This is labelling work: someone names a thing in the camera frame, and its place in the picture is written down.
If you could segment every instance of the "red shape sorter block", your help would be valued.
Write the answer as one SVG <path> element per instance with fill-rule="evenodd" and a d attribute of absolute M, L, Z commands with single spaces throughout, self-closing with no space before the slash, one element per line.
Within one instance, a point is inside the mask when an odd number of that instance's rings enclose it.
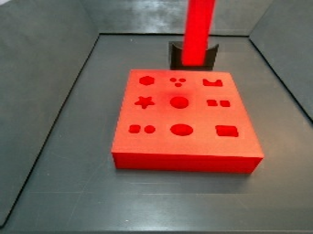
<path fill-rule="evenodd" d="M 252 173 L 264 159 L 231 73 L 132 70 L 117 168 Z"/>

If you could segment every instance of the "gray floor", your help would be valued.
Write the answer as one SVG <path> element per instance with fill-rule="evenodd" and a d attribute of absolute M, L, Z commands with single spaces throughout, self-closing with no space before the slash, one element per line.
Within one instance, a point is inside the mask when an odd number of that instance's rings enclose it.
<path fill-rule="evenodd" d="M 249 40 L 215 37 L 265 159 L 252 175 L 116 170 L 130 69 L 167 69 L 181 37 L 102 36 L 5 230 L 313 230 L 313 127 Z"/>

